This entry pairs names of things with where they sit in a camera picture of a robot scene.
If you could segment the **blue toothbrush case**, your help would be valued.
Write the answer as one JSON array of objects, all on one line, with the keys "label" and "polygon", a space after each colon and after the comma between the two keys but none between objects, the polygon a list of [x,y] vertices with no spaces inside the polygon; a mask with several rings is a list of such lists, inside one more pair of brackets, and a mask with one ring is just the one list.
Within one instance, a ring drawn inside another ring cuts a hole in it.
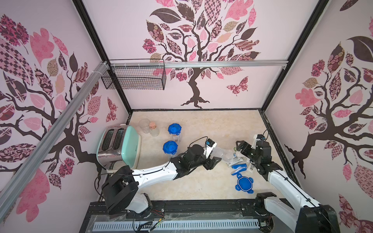
[{"label": "blue toothbrush case", "polygon": [[233,171],[231,172],[231,175],[236,176],[237,174],[247,170],[247,164],[236,164],[232,166],[232,169]]}]

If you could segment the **detached blue container lid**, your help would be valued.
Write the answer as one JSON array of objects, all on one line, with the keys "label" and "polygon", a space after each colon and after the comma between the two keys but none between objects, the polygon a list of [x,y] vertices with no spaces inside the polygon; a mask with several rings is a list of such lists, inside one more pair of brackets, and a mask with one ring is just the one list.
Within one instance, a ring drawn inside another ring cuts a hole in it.
[{"label": "detached blue container lid", "polygon": [[253,194],[253,186],[254,186],[254,180],[251,177],[243,176],[242,174],[238,173],[237,175],[237,184],[235,186],[235,189],[237,191],[243,191],[248,194]]}]

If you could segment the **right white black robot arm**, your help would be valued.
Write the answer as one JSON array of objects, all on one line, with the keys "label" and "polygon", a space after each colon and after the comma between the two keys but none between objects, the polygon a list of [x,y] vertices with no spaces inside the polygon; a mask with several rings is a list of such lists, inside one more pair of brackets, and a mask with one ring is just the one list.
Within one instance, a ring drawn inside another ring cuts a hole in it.
[{"label": "right white black robot arm", "polygon": [[267,141],[261,139],[261,135],[253,145],[236,141],[236,149],[287,200],[284,203],[272,192],[258,193],[254,203],[257,214],[265,216],[271,213],[295,233],[340,232],[336,211],[312,198],[272,161],[272,149]]}]

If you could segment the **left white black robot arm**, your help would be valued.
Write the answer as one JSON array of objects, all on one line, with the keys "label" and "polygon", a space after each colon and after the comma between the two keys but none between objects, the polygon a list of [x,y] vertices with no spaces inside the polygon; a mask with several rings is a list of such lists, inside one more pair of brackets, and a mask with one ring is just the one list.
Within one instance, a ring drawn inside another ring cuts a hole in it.
[{"label": "left white black robot arm", "polygon": [[217,144],[208,139],[205,146],[193,145],[185,153],[170,159],[164,165],[143,170],[132,170],[123,166],[102,185],[103,197],[109,215],[124,210],[143,215],[151,212],[152,203],[146,193],[138,193],[142,188],[157,183],[173,181],[191,174],[202,166],[212,170],[220,161],[211,153]]}]

